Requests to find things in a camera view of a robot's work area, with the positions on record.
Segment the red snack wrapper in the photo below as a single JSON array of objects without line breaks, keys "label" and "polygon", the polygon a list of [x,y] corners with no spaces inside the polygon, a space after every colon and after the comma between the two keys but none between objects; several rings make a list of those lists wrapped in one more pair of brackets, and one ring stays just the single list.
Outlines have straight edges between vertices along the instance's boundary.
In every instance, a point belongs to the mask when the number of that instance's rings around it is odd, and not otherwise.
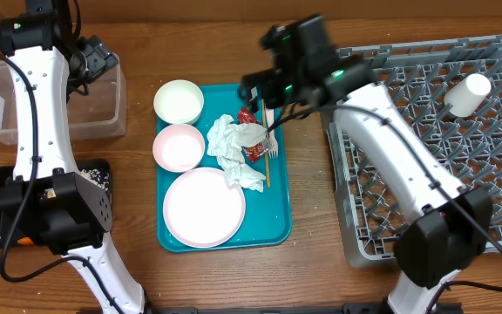
[{"label": "red snack wrapper", "polygon": [[240,109],[237,120],[240,128],[237,143],[243,148],[249,161],[257,162],[272,148],[267,128],[246,107]]}]

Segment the cream white bowl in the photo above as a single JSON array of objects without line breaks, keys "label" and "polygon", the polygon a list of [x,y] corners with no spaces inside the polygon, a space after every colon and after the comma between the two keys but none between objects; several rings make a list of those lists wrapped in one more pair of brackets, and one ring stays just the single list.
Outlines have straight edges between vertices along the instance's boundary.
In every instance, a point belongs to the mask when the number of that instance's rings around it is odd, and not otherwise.
[{"label": "cream white bowl", "polygon": [[204,107],[204,94],[193,82],[175,79],[165,83],[155,93],[153,108],[168,124],[194,124]]}]

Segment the white napkin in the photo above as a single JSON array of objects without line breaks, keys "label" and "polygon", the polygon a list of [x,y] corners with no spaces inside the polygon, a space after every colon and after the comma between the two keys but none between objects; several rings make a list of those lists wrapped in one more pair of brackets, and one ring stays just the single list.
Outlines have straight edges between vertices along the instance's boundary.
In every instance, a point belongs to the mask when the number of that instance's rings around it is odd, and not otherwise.
[{"label": "white napkin", "polygon": [[266,176],[246,163],[243,148],[237,143],[239,130],[232,116],[221,115],[207,133],[207,154],[216,158],[229,186],[237,184],[262,193]]}]

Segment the pink bowl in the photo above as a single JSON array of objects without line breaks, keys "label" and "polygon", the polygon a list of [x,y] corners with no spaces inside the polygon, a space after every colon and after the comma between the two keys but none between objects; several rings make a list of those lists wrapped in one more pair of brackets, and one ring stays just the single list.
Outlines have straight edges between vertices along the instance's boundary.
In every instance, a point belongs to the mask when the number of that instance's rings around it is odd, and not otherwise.
[{"label": "pink bowl", "polygon": [[184,173],[197,167],[205,153],[200,131],[187,124],[162,129],[153,141],[153,158],[166,171]]}]

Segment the white paper cup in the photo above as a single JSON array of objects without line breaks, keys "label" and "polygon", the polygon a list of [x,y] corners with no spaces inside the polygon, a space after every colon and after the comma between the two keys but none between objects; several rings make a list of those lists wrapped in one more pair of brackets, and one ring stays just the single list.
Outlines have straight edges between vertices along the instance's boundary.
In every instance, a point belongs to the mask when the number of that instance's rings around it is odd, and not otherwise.
[{"label": "white paper cup", "polygon": [[444,96],[449,113],[465,118],[472,115],[491,92],[491,81],[483,74],[473,73],[455,85]]}]

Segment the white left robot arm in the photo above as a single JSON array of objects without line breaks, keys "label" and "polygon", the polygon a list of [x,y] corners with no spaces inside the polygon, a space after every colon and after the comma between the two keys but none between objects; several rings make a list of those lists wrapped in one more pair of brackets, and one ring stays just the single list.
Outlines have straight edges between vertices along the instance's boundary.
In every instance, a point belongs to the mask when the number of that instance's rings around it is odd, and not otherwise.
[{"label": "white left robot arm", "polygon": [[73,157],[67,118],[72,93],[118,60],[98,38],[80,35],[80,10],[66,1],[29,1],[0,23],[0,52],[13,79],[17,158],[0,188],[0,209],[56,264],[69,263],[105,313],[149,313],[153,307],[116,250],[112,206]]}]

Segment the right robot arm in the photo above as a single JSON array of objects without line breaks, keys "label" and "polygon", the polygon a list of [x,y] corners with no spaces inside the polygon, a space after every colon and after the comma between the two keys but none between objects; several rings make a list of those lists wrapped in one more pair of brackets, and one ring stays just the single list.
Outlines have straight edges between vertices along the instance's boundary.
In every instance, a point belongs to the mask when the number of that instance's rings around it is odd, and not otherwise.
[{"label": "right robot arm", "polygon": [[468,188],[413,133],[361,56],[343,58],[324,19],[314,14],[274,25],[260,40],[273,67],[245,75],[238,91],[252,111],[279,109],[275,124],[332,113],[381,173],[403,209],[407,229],[394,246],[401,273],[377,305],[382,313],[459,313],[440,304],[458,274],[492,242],[493,201],[486,188]]}]

